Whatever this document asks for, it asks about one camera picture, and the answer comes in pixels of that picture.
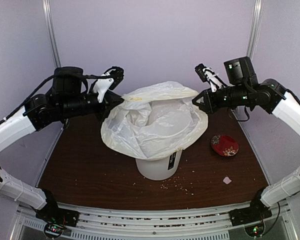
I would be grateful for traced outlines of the translucent white trash bag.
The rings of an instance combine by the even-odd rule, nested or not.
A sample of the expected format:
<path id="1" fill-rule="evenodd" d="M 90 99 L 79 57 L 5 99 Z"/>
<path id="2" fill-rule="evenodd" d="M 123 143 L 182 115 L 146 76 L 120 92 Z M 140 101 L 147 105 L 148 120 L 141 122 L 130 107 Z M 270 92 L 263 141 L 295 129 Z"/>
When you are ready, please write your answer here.
<path id="1" fill-rule="evenodd" d="M 147 161 L 185 150 L 208 128 L 208 115 L 192 103 L 198 94 L 175 81 L 132 91 L 102 123 L 101 139 L 116 152 Z"/>

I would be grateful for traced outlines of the white plastic trash bin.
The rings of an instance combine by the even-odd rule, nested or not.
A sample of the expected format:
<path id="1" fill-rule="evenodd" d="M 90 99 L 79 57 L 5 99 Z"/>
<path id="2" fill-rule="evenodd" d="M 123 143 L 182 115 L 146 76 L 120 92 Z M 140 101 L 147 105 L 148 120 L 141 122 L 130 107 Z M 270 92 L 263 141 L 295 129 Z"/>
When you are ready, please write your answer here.
<path id="1" fill-rule="evenodd" d="M 172 177 L 178 170 L 180 159 L 183 150 L 177 150 L 171 155 L 157 159 L 157 160 L 145 160 L 135 159 L 137 169 L 139 173 L 153 181 L 162 181 Z"/>

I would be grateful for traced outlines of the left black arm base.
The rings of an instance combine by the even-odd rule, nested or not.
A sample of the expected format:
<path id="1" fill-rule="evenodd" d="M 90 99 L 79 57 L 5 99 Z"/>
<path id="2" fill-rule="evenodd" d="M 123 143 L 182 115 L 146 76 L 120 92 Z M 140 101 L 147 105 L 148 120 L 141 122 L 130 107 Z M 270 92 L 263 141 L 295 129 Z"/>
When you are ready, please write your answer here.
<path id="1" fill-rule="evenodd" d="M 42 209 L 35 209 L 36 217 L 46 223 L 59 225 L 61 227 L 76 227 L 80 213 L 75 210 L 60 208 L 49 190 L 43 190 L 45 194 L 45 205 Z"/>

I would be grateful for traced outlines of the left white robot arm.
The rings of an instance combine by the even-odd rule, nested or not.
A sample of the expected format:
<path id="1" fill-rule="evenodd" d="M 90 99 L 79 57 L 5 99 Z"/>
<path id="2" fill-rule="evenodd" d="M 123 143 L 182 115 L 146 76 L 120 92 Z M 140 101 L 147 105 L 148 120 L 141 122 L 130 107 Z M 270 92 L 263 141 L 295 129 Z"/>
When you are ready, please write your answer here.
<path id="1" fill-rule="evenodd" d="M 52 123 L 67 126 L 74 117 L 97 115 L 103 121 L 123 99 L 113 90 L 124 70 L 113 66 L 102 75 L 85 75 L 82 68 L 58 67 L 15 110 L 0 121 L 0 153 L 7 147 Z M 0 194 L 42 211 L 51 222 L 62 218 L 53 194 L 30 186 L 0 167 Z"/>

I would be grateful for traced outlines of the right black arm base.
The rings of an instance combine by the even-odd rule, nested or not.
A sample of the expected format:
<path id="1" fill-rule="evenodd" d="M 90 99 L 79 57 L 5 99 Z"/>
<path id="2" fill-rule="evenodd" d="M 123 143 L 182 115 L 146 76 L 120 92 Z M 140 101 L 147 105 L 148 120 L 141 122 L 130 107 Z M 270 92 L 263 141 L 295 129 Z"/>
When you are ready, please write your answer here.
<path id="1" fill-rule="evenodd" d="M 270 208 L 261 202 L 261 195 L 262 192 L 259 190 L 248 207 L 236 208 L 229 211 L 229 217 L 233 227 L 262 221 L 272 216 Z"/>

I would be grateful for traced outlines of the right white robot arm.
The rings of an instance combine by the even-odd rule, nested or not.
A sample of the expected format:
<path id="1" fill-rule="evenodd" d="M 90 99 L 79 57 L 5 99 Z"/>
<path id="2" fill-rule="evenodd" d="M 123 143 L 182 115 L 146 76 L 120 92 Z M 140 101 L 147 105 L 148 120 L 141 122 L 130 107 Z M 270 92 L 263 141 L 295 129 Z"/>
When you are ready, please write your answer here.
<path id="1" fill-rule="evenodd" d="M 200 92 L 192 103 L 206 114 L 222 108 L 261 107 L 287 125 L 300 137 L 300 100 L 277 80 L 268 78 L 259 83 L 248 56 L 223 63 L 229 83 L 210 68 L 200 63 L 194 70 L 200 80 L 210 87 Z M 300 166 L 276 183 L 259 190 L 246 210 L 249 220 L 258 220 L 266 209 L 300 192 Z"/>

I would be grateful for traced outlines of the red floral plate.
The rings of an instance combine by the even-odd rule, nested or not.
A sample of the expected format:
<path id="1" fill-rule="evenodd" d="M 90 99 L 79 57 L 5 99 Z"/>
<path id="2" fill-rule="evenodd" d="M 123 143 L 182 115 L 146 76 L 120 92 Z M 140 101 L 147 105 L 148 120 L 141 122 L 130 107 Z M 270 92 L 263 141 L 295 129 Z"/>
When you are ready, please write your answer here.
<path id="1" fill-rule="evenodd" d="M 239 144 L 234 138 L 225 134 L 217 134 L 210 140 L 213 151 L 223 157 L 235 156 L 239 151 Z"/>

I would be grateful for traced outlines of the small pink paper scrap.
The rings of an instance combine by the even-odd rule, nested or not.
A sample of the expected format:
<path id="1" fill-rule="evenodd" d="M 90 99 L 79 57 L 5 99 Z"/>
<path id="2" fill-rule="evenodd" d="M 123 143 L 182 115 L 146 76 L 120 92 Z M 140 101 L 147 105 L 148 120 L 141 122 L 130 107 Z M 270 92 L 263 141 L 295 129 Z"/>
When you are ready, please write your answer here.
<path id="1" fill-rule="evenodd" d="M 228 184 L 230 184 L 231 182 L 232 182 L 232 180 L 229 178 L 229 177 L 225 177 L 224 179 L 223 179 L 223 182 L 226 184 L 226 185 L 228 185 Z"/>

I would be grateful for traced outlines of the right aluminium frame post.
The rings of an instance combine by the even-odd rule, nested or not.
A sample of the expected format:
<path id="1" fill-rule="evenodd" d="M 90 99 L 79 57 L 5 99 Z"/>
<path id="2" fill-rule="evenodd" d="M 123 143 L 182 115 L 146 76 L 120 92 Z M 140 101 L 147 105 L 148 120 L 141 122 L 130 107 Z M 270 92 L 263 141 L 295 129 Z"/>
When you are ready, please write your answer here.
<path id="1" fill-rule="evenodd" d="M 250 33 L 249 33 L 247 49 L 246 49 L 246 55 L 250 59 L 253 59 L 254 53 L 257 49 L 263 6 L 264 6 L 263 0 L 254 1 Z"/>

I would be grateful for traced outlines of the aluminium frame post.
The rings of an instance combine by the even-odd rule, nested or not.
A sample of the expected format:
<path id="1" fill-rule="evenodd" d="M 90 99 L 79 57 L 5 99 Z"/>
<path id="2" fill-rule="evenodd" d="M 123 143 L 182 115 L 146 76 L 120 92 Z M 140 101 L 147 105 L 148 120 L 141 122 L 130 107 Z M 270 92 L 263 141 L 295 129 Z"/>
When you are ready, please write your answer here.
<path id="1" fill-rule="evenodd" d="M 249 33 L 247 49 L 246 49 L 246 55 L 250 59 L 253 59 L 254 53 L 257 49 L 263 6 L 264 6 L 263 0 L 254 1 L 250 33 Z"/>
<path id="2" fill-rule="evenodd" d="M 50 40 L 50 45 L 52 49 L 52 57 L 54 61 L 54 65 L 56 68 L 61 67 L 61 60 L 55 35 L 55 29 L 53 24 L 53 17 L 52 17 L 52 11 L 51 11 L 51 3 L 49 0 L 42 0 L 42 6 L 43 6 L 43 14 L 45 18 L 46 28 Z"/>

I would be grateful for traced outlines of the left aluminium frame post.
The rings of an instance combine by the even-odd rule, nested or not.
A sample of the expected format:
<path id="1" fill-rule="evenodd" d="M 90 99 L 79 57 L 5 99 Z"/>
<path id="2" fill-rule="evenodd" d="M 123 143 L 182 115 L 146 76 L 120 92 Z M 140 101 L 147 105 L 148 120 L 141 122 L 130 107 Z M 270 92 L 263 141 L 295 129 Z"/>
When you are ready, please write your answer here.
<path id="1" fill-rule="evenodd" d="M 54 61 L 54 65 L 56 68 L 61 67 L 61 60 L 55 35 L 55 29 L 53 24 L 53 17 L 52 17 L 52 11 L 51 11 L 51 3 L 49 0 L 42 0 L 42 6 L 43 6 L 43 14 L 45 18 L 46 28 L 50 40 L 50 45 L 52 49 L 52 57 Z"/>

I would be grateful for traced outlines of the aluminium front rail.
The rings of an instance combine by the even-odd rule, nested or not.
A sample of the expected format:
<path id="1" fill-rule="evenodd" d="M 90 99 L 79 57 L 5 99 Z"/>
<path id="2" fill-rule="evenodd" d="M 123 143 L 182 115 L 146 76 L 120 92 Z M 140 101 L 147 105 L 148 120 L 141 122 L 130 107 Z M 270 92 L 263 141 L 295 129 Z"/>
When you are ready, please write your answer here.
<path id="1" fill-rule="evenodd" d="M 79 212 L 77 225 L 68 227 L 60 240 L 253 240 L 254 226 L 265 227 L 263 240 L 297 240 L 286 201 L 271 208 L 272 216 L 234 226 L 229 212 L 249 203 L 181 210 L 114 210 L 60 204 Z"/>

